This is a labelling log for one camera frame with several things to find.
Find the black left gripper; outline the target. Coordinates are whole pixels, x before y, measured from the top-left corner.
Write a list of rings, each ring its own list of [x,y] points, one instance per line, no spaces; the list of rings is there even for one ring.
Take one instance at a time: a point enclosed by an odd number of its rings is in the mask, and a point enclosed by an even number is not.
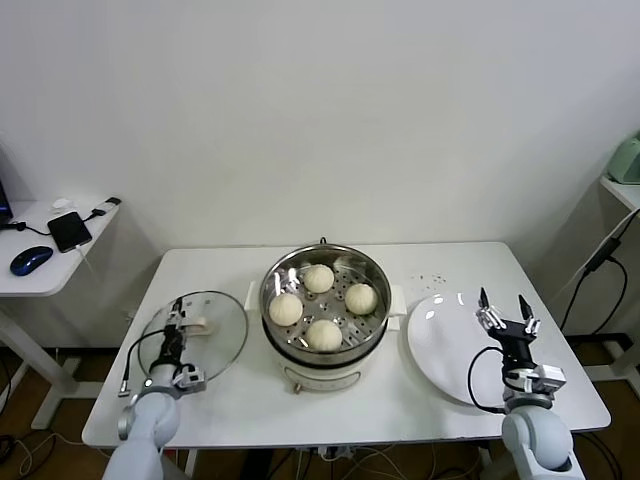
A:
[[[178,297],[169,310],[167,326],[164,328],[164,340],[158,356],[159,365],[172,365],[176,368],[182,365],[181,356],[184,349],[184,335],[180,329],[185,311],[183,298]]]

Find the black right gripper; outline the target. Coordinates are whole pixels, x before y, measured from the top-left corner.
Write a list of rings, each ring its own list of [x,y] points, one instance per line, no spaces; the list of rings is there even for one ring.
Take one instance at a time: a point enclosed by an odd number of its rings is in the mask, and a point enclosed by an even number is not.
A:
[[[533,313],[530,304],[522,295],[518,295],[519,307],[523,323],[504,321],[496,313],[489,302],[486,290],[481,287],[476,317],[484,329],[491,329],[491,338],[498,341],[503,352],[502,370],[533,370],[537,364],[533,361],[530,344],[539,331],[540,320]]]

